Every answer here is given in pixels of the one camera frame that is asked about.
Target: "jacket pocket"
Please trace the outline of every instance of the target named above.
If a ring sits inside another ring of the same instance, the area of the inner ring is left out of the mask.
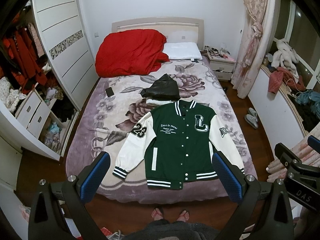
[[[158,154],[158,148],[154,147],[154,148],[153,148],[153,157],[152,157],[152,166],[151,166],[151,170],[152,170],[152,171],[155,171],[155,170],[156,170],[157,154]]]

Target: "bed headboard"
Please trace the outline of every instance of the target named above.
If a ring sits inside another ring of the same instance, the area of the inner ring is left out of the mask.
[[[112,32],[134,29],[154,29],[162,33],[169,43],[195,42],[199,50],[204,46],[204,21],[184,17],[150,17],[112,24]]]

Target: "jacket collar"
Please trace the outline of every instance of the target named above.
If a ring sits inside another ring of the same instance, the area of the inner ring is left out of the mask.
[[[180,108],[179,108],[179,102],[181,101],[181,99],[179,99],[177,102],[174,103],[174,108],[176,109],[176,114],[179,115],[179,116],[182,116],[181,114],[181,111],[180,111]],[[195,108],[196,106],[196,101],[192,100],[190,102],[190,107],[189,109],[191,108]]]

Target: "tied curtain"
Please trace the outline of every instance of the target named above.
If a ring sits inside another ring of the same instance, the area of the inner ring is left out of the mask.
[[[308,146],[307,140],[310,135],[315,136],[320,139],[320,123],[299,142],[291,151],[297,155],[303,164],[319,167],[320,166],[320,155],[310,146]],[[274,160],[268,165],[267,172],[270,173],[268,177],[268,182],[274,182],[275,179],[283,179],[287,172],[287,169],[280,163],[280,161]]]
[[[244,0],[247,17],[231,80],[240,98],[248,95],[258,75],[271,35],[275,3],[276,0]]]

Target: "folded black leather garment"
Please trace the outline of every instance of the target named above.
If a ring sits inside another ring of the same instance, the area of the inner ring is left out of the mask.
[[[156,80],[151,87],[144,88],[140,95],[143,98],[151,97],[156,100],[180,99],[178,84],[168,74]]]

